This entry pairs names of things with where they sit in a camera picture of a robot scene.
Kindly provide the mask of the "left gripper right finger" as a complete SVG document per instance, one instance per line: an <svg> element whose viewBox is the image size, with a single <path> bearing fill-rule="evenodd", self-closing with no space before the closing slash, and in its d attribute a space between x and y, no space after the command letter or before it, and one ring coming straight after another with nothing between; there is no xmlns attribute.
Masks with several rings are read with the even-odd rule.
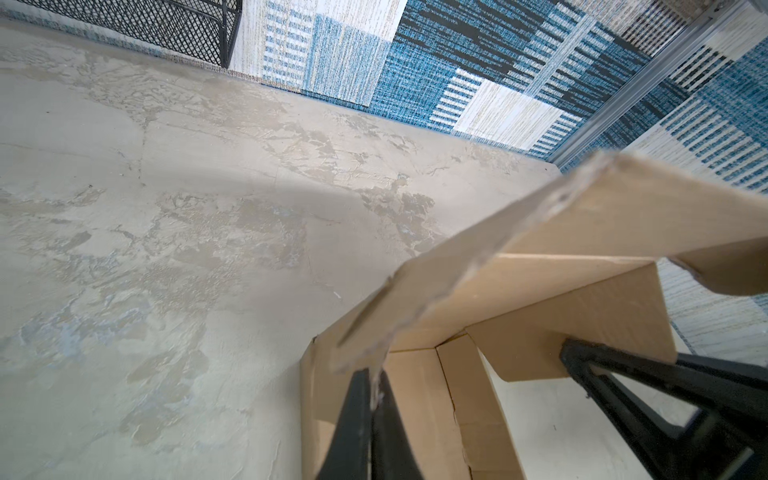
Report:
<svg viewBox="0 0 768 480"><path fill-rule="evenodd" d="M373 480L423 480L411 450L388 375L379 375L377 405L372 416Z"/></svg>

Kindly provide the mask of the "brown cardboard box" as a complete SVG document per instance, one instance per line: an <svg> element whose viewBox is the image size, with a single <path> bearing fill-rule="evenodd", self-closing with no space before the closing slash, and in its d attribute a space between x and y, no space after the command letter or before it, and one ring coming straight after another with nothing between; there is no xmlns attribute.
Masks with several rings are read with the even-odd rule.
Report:
<svg viewBox="0 0 768 480"><path fill-rule="evenodd" d="M600 152L406 261L302 357L303 477L368 369L388 375L426 478L522 478L491 376L562 378L568 338L675 361L660 258L713 292L764 293L766 197Z"/></svg>

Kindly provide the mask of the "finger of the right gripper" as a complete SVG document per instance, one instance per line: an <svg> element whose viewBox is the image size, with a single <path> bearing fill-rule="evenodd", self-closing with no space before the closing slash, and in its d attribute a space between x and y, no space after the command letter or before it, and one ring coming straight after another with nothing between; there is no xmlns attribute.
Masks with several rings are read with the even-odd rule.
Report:
<svg viewBox="0 0 768 480"><path fill-rule="evenodd" d="M683 353L665 363L575 339L560 360L651 478L766 478L766 368Z"/></svg>

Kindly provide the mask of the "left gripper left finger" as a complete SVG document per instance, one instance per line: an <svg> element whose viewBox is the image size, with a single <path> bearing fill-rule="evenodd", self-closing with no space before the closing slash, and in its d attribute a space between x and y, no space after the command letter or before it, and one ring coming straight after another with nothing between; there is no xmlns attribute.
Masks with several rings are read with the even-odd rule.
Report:
<svg viewBox="0 0 768 480"><path fill-rule="evenodd" d="M356 371L317 480L366 480L372 429L369 370Z"/></svg>

